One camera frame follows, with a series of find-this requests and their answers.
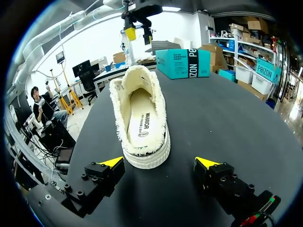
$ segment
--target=white plastic bin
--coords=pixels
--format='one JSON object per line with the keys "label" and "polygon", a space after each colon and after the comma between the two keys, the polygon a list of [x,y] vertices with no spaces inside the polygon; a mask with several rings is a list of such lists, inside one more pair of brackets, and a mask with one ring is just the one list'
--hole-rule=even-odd
{"label": "white plastic bin", "polygon": [[251,86],[263,95],[267,95],[273,85],[268,79],[256,73],[253,74]]}
{"label": "white plastic bin", "polygon": [[236,67],[236,79],[242,81],[243,83],[246,84],[251,84],[252,83],[252,78],[253,78],[253,72],[242,67],[235,65]]}

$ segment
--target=black round table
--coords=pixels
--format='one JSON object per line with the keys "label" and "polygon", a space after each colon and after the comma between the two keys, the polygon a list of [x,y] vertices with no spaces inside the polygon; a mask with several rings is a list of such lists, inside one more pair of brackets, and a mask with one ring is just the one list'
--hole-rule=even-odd
{"label": "black round table", "polygon": [[[85,219],[113,227],[229,226],[215,198],[198,196],[192,172],[195,157],[227,162],[256,195],[281,197],[279,220],[303,182],[303,152],[287,125],[265,102],[214,73],[209,78],[170,80],[155,70],[166,100],[171,138],[168,159],[150,170],[125,159],[126,173],[111,197]],[[78,137],[68,182],[84,167],[122,156],[108,86],[92,107]]]}

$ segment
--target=stand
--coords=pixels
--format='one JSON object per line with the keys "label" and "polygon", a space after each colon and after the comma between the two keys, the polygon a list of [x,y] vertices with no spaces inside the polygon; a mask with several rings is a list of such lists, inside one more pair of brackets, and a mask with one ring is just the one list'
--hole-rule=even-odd
{"label": "stand", "polygon": [[56,83],[56,80],[55,78],[53,77],[53,82],[56,86],[56,89],[58,91],[58,95],[59,95],[59,103],[60,103],[60,106],[61,106],[61,109],[65,109],[67,110],[67,114],[70,115],[72,114],[72,108],[71,106],[68,106],[68,104],[66,103],[66,101],[64,100],[63,96],[61,95],[60,91],[59,91],[59,88],[57,86],[57,83]]}
{"label": "stand", "polygon": [[79,98],[78,98],[78,96],[74,93],[74,91],[71,89],[71,87],[70,87],[70,85],[69,85],[69,83],[68,83],[68,80],[67,80],[67,78],[66,78],[65,71],[64,71],[64,68],[63,68],[62,63],[63,63],[63,61],[62,61],[60,64],[61,64],[61,67],[62,67],[62,70],[63,70],[63,74],[64,74],[64,77],[65,77],[65,80],[66,80],[67,87],[68,87],[68,89],[70,90],[70,91],[69,91],[69,94],[70,94],[70,97],[69,97],[69,98],[70,98],[70,101],[72,101],[72,99],[73,99],[74,102],[75,102],[76,107],[78,107],[78,108],[81,107],[82,109],[84,109],[82,103],[80,102],[80,100],[79,100]]}

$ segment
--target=man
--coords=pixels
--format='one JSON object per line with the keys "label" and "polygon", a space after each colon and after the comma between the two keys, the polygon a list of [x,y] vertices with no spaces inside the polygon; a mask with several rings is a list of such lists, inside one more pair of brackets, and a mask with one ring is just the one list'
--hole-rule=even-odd
{"label": "man", "polygon": [[45,126],[47,121],[50,121],[54,118],[56,118],[58,121],[61,121],[63,126],[67,127],[67,111],[66,110],[60,110],[60,111],[54,111],[51,107],[50,103],[53,98],[53,94],[47,86],[47,91],[44,95],[39,95],[39,89],[38,87],[33,87],[30,95],[34,99],[35,104],[33,107],[35,117],[38,122],[42,121],[42,124]]}

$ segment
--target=shoe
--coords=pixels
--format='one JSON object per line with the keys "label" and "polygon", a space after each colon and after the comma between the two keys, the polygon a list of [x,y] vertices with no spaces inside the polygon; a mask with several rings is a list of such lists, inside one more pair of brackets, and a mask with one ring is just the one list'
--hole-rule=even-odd
{"label": "shoe", "polygon": [[127,161],[140,169],[161,165],[169,156],[165,100],[155,72],[131,66],[109,84],[117,135]]}

